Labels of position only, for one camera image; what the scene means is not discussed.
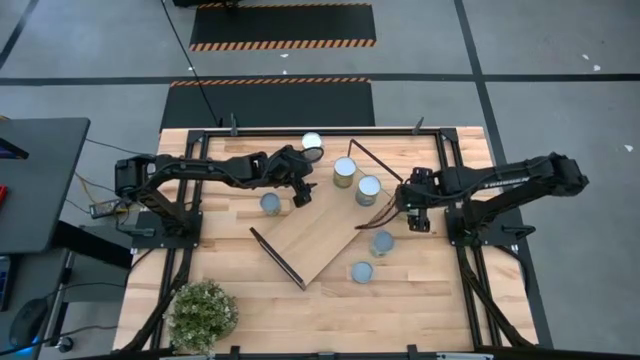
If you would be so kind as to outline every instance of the orange and black striped tape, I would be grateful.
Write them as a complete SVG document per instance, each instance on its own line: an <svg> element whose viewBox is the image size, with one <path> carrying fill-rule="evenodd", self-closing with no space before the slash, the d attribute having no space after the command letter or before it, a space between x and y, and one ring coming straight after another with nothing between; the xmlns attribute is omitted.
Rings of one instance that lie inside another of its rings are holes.
<svg viewBox="0 0 640 360"><path fill-rule="evenodd" d="M356 77L326 77L326 78L266 78L266 79L227 79L227 80L201 80L200 85L257 85L257 84L302 84L302 83L337 83L337 82L369 82L367 78ZM174 86L196 86L198 81L174 81Z"/></svg>
<svg viewBox="0 0 640 360"><path fill-rule="evenodd" d="M261 7L303 7L303 6L371 6L367 3L324 3L324 4L265 4L265 5L238 5L239 8L261 8ZM198 9L224 7L222 3L203 4Z"/></svg>
<svg viewBox="0 0 640 360"><path fill-rule="evenodd" d="M372 47L376 44L373 39L344 39L344 40L280 40L280 41L248 41L191 44L191 51L230 51L230 50L272 50L272 49L319 49L319 48L347 48Z"/></svg>

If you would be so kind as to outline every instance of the wooden tabletop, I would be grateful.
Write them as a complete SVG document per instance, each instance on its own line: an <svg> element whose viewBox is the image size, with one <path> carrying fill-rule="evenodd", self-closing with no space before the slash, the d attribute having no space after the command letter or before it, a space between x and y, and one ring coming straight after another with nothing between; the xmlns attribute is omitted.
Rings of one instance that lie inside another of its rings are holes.
<svg viewBox="0 0 640 360"><path fill-rule="evenodd" d="M457 130L464 164L492 166L483 129ZM158 152L183 155L187 133L186 129L164 130ZM416 166L439 169L432 137L326 136L325 156L305 180L332 181L333 162L346 155L351 138L403 178ZM300 148L300 138L216 137L210 142L209 157L223 160L256 151L271 154L285 144ZM449 148L447 153L453 163ZM352 157L364 173L379 177L385 191L393 192L397 180L358 149ZM161 191L175 199L177 187L178 182L171 181ZM259 199L266 192L276 192L283 201L277 217L260 210ZM477 197L492 194L484 192ZM251 191L218 182L203 185L202 238L193 255L189 280L209 278L220 283L236 297L240 311L235 331L216 343L217 353L228 353L232 345L241 346L242 353L404 352L408 344L416 344L419 351L472 349L455 249L447 240L443 209L429 210L432 228L428 234L409 231L403 217L387 224L384 228L394 236L396 245L383 258L374 258L369 252L375 231L361 232L303 291L249 232L252 226L269 229L282 221L295 209L292 197L290 189ZM191 198L189 191L186 198ZM517 261L490 247L483 250L496 303L520 333L535 342ZM156 305L165 255L165 250L155 250L129 277L114 348L131 340ZM176 259L175 269L181 255ZM351 265L358 261L375 266L374 279L368 284L350 279ZM483 340L488 344L484 309L476 302ZM165 329L165 346L169 343L166 334Z"/></svg>

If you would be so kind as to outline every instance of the black metal frame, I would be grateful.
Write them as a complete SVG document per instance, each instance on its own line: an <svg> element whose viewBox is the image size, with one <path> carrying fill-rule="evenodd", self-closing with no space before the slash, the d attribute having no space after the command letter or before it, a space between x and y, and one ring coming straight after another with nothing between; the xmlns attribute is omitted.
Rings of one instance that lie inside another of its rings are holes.
<svg viewBox="0 0 640 360"><path fill-rule="evenodd" d="M457 131L455 128L427 128L420 129L419 131L415 131L415 129L411 128L335 128L335 129L312 129L312 128L300 128L300 129L237 129L237 134L234 136L302 136L308 131L315 131L319 133L321 136L433 136L436 141L436 148L438 150L438 159L440 162L440 167L445 168L448 166L448 160L445 152L445 141L449 141L451 143L451 148L453 150L454 161L456 165L462 165L462 153L460 150L460 144L458 143ZM200 151L200 159L206 159L207 153L209 149L209 142L214 137L230 137L232 134L229 130L225 129L212 129L212 130L190 130L188 134L187 145L185 149L185 156L192 157L194 145L197 141L201 143L201 151ZM370 154L366 149L363 149L362 146L358 146L361 150L368 153L369 156L372 156L375 160L375 156ZM178 202L184 202L184 197L186 193L187 181L181 180L178 190ZM197 181L194 189L192 206L199 207L202 197L202 181ZM463 256L464 260L466 260L465 249L462 247L456 247L457 257L458 257L458 265L460 268L460 272L463 272ZM481 279L481 284L485 291L489 293L490 289L488 289L488 277L486 273L486 265L484 263L484 257L482 256L482 249L478 248L474 250L476 255L476 271L479 274ZM160 291L160 299L166 296L167 289L169 288L169 284L171 282L171 274L173 272L173 263L175 260L175 250L169 249L167 252L167 257L165 259L165 267L162 276L161 283L161 291ZM464 280L462 281L465 304L467 308L467 315L469 318L469 325L471 330L471 338L474 345L474 348L478 348L482 346L482 338L480 334L480 326L478 321L478 314L476 310L476 304L473 297L473 291L469 284L467 284ZM500 334L497 330L497 326L494 323L490 314L487 314L488 319L490 320L490 329L494 329L491 331L492 334L492 344L499 346ZM160 338L162 335L162 321L160 321L156 328L151 341L151 349L158 349L160 345ZM407 359L408 353L357 353L357 354L340 354L340 358L354 358L354 359L371 359L371 358L384 358L384 359ZM420 358L435 358L436 353L416 353L413 354ZM225 354L217 354L216 357L220 358L230 358L227 357L229 355ZM318 358L318 354L251 354L249 355L251 358L264 358L264 359L275 359L275 358Z"/></svg>

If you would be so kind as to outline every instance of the can lid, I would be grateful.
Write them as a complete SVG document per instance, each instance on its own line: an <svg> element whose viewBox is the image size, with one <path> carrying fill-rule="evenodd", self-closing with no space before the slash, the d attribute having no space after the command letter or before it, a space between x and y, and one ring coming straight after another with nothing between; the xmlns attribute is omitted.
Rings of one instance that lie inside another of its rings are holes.
<svg viewBox="0 0 640 360"><path fill-rule="evenodd" d="M358 188L365 195L377 195L380 192L380 180L373 175L367 175L360 179Z"/></svg>
<svg viewBox="0 0 640 360"><path fill-rule="evenodd" d="M351 176L356 172L356 162L349 157L343 156L336 160L333 168L336 170L338 175Z"/></svg>
<svg viewBox="0 0 640 360"><path fill-rule="evenodd" d="M278 210L280 198L274 193L266 193L260 199L260 207L266 212Z"/></svg>
<svg viewBox="0 0 640 360"><path fill-rule="evenodd" d="M373 266L368 262L361 261L359 263L355 263L353 267L351 267L351 278L353 281L366 284L371 281L373 277Z"/></svg>
<svg viewBox="0 0 640 360"><path fill-rule="evenodd" d="M305 149L320 146L322 146L322 138L318 133L309 132L302 136L302 147Z"/></svg>
<svg viewBox="0 0 640 360"><path fill-rule="evenodd" d="M373 239L373 246L380 252L387 252L393 249L393 237L387 231L380 231Z"/></svg>

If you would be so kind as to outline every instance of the table frame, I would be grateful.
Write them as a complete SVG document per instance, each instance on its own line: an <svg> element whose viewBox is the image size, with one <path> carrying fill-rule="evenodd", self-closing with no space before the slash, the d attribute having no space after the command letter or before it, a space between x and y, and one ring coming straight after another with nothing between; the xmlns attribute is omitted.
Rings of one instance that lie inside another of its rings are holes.
<svg viewBox="0 0 640 360"><path fill-rule="evenodd" d="M194 156L194 148L196 143L200 143L200 154L198 155L199 159L206 159L208 150L209 150L209 142L214 137L232 137L232 136L243 136L243 137L252 137L252 136L260 136L260 137L268 137L268 136L302 136L308 131L315 131L319 133L321 136L433 136L436 141L436 147L438 150L438 159L440 162L441 168L447 167L448 159L445 152L445 142L449 142L451 144L451 148L453 150L454 155L454 163L457 166L462 166L462 152L460 150L460 144L458 142L458 135L456 128L426 128L426 129L416 129L412 128L265 128L265 129L237 129L236 133L233 134L229 129L208 129L208 130L199 130L193 129L189 130L187 136L187 144L185 147L185 157L193 157ZM187 180L181 180L178 187L178 195L176 201L179 203L185 202L187 190ZM196 181L193 198L192 198L192 206L199 207L200 199L202 196L202 181ZM463 269L463 261L466 261L466 251L463 247L456 248L457 258L459 270L462 273ZM188 278L188 272L190 267L190 259L192 255L192 249L186 249L183 253L183 264L181 265L181 270L186 270L186 275L182 274L182 281L186 282ZM491 298L491 290L489 286L489 280L486 271L486 264L484 262L484 256L482 253L482 248L478 247L473 249L474 260L476 264L476 273L479 279L480 284L483 289ZM167 256L165 259L162 282L160 286L160 294L159 294L159 304L166 300L166 297L169 295L170 289L173 287L171 274L173 273L173 266L175 262L175 249L167 250ZM524 266L529 268L529 272L533 273L533 266L530 258L525 258ZM478 311L476 308L476 302L474 300L474 292L472 291L470 285L463 281L463 294L466 305L466 312L469 320L470 327L470 336L474 345L474 348L481 348L482 337L480 333L480 325L478 319ZM501 346L500 340L500 331L498 330L495 319L487 312L487 319L489 322L489 332L491 335L491 343L494 346ZM160 346L160 339L162 337L162 328L163 322L160 318L155 325L155 330L152 335L150 348L158 349ZM239 355L240 348L232 347L230 354L217 354L216 356L221 357L229 357L229 358L237 358ZM417 359L421 354L429 354L433 355L433 353L419 353L415 345L408 344L407 345L407 353L354 353L354 354L340 354L344 355L353 355L358 357L365 358L385 358L385 359ZM252 354L252 358L277 358L279 357L307 357L307 356L316 356L323 357L326 355L330 355L330 358L333 354Z"/></svg>

